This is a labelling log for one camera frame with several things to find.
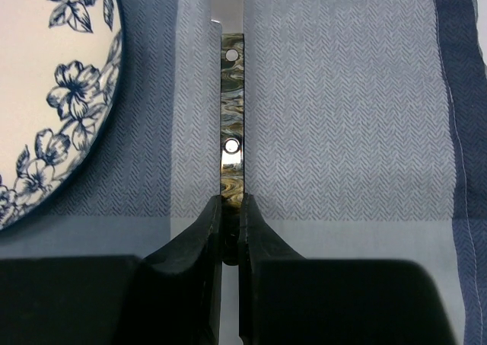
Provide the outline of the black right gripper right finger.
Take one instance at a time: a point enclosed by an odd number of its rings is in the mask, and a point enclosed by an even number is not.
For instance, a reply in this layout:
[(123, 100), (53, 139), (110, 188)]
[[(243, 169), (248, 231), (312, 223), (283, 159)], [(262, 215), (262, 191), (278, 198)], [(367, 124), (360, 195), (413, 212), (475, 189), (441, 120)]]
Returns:
[(237, 242), (239, 336), (244, 344), (261, 344), (266, 333), (265, 316), (277, 309), (282, 284), (273, 273), (280, 264), (303, 260), (268, 225), (253, 195), (246, 193), (240, 209)]

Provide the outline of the blue floral plate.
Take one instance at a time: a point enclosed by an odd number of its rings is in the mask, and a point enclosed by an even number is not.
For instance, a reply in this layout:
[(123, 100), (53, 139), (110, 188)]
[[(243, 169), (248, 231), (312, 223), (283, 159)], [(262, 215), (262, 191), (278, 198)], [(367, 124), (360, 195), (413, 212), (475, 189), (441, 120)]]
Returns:
[(120, 0), (1, 0), (1, 226), (58, 193), (110, 115)]

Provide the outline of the blue patchwork cloth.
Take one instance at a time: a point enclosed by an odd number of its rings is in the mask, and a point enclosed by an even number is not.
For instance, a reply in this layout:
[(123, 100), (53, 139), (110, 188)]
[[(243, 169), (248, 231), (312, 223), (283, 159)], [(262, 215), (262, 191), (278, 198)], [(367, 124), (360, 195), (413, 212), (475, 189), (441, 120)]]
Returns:
[[(400, 257), (486, 342), (486, 0), (245, 0), (246, 185), (303, 255)], [(209, 0), (122, 0), (114, 120), (3, 257), (143, 256), (218, 191)]]

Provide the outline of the black-handled steak knife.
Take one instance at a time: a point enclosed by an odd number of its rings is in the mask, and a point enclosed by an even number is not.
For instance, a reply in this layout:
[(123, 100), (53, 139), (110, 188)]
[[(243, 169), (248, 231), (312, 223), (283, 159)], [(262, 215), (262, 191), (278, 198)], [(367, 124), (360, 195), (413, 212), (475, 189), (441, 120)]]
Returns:
[(237, 264), (244, 198), (244, 0), (210, 0), (211, 21), (221, 27), (220, 195), (222, 259)]

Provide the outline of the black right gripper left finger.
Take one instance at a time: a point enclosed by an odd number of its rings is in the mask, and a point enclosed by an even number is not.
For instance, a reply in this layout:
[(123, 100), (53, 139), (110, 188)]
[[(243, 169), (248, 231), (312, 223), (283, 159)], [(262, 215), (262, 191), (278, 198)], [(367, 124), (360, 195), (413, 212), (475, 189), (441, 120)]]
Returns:
[(217, 344), (221, 310), (221, 197), (135, 272), (119, 344)]

